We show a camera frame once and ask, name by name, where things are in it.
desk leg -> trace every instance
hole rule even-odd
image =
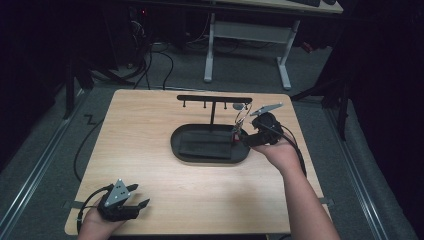
[[[212,71],[213,71],[213,40],[215,35],[215,13],[211,13],[211,23],[209,29],[209,47],[208,55],[206,56],[205,66],[205,82],[212,82]]]
[[[280,70],[281,81],[283,88],[286,90],[291,89],[289,75],[287,74],[286,61],[290,53],[290,49],[293,45],[294,38],[296,37],[297,29],[299,28],[300,20],[296,20],[290,31],[289,38],[287,40],[286,49],[282,57],[277,58],[278,69]]]

hand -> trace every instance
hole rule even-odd
[[[94,206],[98,206],[101,198],[98,199]],[[126,221],[109,222],[100,216],[97,208],[91,208],[83,220],[81,231],[78,239],[108,239],[112,233],[121,227]]]
[[[284,138],[281,138],[280,141],[274,145],[260,145],[252,147],[252,149],[264,154],[268,161],[282,174],[285,171],[302,171],[296,150]]]

person's right hand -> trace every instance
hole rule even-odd
[[[274,145],[260,145],[252,147],[252,149],[264,154],[268,161],[281,173],[293,170],[302,171],[296,150],[284,138],[281,138]]]

table top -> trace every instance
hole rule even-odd
[[[115,92],[76,201],[117,179],[139,184],[126,205],[150,199],[137,219],[117,235],[249,234],[290,232],[283,179],[260,153],[251,150],[237,164],[187,163],[176,158],[170,138],[189,123],[209,124],[212,104],[183,102],[177,95],[250,97],[252,111],[282,103],[272,111],[289,128],[303,154],[308,180],[323,197],[290,98],[284,94],[118,90]],[[234,124],[238,111],[216,104],[215,124]],[[243,129],[256,133],[248,117]],[[78,210],[65,232],[76,235]]]
[[[320,12],[320,13],[342,13],[343,8],[338,2],[334,5],[328,5],[321,0],[319,7],[308,6],[305,4],[295,3],[288,0],[215,0],[216,2],[223,3],[234,3],[234,4],[246,4],[246,5],[255,5],[262,7],[275,7],[275,8],[285,8],[291,10],[300,10],[308,12]]]

